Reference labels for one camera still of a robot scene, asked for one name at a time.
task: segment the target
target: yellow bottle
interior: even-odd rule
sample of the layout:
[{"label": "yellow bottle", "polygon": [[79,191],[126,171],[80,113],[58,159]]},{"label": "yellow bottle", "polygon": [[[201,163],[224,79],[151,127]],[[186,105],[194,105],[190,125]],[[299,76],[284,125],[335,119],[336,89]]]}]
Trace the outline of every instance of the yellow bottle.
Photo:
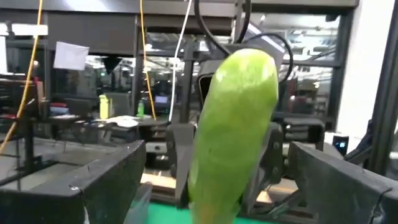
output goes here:
[{"label": "yellow bottle", "polygon": [[111,116],[112,99],[106,95],[99,96],[99,118],[108,119]]}]

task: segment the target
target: orange cable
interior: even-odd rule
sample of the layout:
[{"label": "orange cable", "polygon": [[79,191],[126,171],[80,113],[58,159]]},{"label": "orange cable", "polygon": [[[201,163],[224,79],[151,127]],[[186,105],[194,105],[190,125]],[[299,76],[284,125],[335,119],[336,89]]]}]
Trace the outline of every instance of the orange cable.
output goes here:
[{"label": "orange cable", "polygon": [[[40,20],[42,18],[42,9],[43,9],[43,0],[39,0],[39,11],[37,13],[37,26],[40,25]],[[27,75],[26,75],[26,82],[25,82],[25,87],[24,87],[24,92],[22,94],[22,99],[21,99],[21,103],[19,105],[19,109],[17,112],[17,120],[21,117],[22,112],[24,110],[24,106],[25,106],[25,101],[26,101],[26,95],[27,95],[27,89],[29,86],[29,81],[30,81],[30,77],[32,76],[32,69],[33,69],[33,63],[35,60],[35,55],[36,55],[36,48],[37,48],[37,42],[39,41],[39,35],[37,35],[35,37],[34,43],[33,43],[33,49],[32,49],[32,55],[30,56],[30,63],[29,63],[29,69],[27,71]],[[6,144],[9,140],[9,138],[11,137],[12,133],[15,130],[15,127],[17,126],[16,122],[12,123],[11,128],[8,130],[6,137],[4,138],[3,143],[0,146],[0,154],[2,154],[4,148],[6,147]]]},{"label": "orange cable", "polygon": [[156,121],[155,106],[154,106],[154,100],[152,99],[152,91],[150,90],[149,75],[148,75],[148,71],[145,69],[146,64],[147,64],[147,54],[145,51],[144,10],[142,8],[143,8],[142,0],[140,0],[139,1],[139,13],[141,15],[142,48],[144,49],[144,70],[145,70],[145,76],[147,78],[147,86],[148,86],[148,92],[149,92],[150,107],[152,109],[152,116],[154,117],[154,119]]}]

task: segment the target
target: cucumber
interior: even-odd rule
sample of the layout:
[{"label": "cucumber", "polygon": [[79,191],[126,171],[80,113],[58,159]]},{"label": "cucumber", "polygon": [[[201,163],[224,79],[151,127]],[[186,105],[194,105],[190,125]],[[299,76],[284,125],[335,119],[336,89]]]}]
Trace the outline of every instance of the cucumber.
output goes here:
[{"label": "cucumber", "polygon": [[193,223],[233,222],[277,100],[277,70],[267,53],[242,49],[217,69],[193,143]]}]

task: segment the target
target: paper sign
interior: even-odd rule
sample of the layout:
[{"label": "paper sign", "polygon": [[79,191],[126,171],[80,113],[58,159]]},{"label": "paper sign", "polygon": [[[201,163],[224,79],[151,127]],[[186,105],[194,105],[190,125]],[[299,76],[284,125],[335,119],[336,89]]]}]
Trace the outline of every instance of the paper sign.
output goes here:
[{"label": "paper sign", "polygon": [[57,42],[54,68],[83,71],[89,47]]}]

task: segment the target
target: white cable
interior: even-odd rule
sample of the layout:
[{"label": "white cable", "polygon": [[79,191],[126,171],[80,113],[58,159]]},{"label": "white cable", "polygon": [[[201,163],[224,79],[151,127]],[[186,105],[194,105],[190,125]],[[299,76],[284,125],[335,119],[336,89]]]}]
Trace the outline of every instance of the white cable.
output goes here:
[{"label": "white cable", "polygon": [[172,102],[170,104],[170,114],[169,114],[169,121],[172,120],[173,117],[173,109],[174,109],[174,95],[175,95],[175,72],[177,69],[177,55],[178,52],[180,51],[180,45],[181,45],[181,41],[183,39],[184,36],[184,32],[185,32],[185,26],[187,25],[187,21],[188,21],[188,16],[189,16],[189,12],[191,11],[191,4],[192,4],[192,0],[189,0],[188,2],[188,7],[187,7],[187,12],[185,13],[185,19],[184,19],[184,23],[182,24],[182,29],[181,29],[181,34],[180,34],[180,38],[178,39],[178,43],[177,43],[177,48],[175,49],[175,53],[174,53],[174,59],[173,59],[173,84],[172,84]]}]

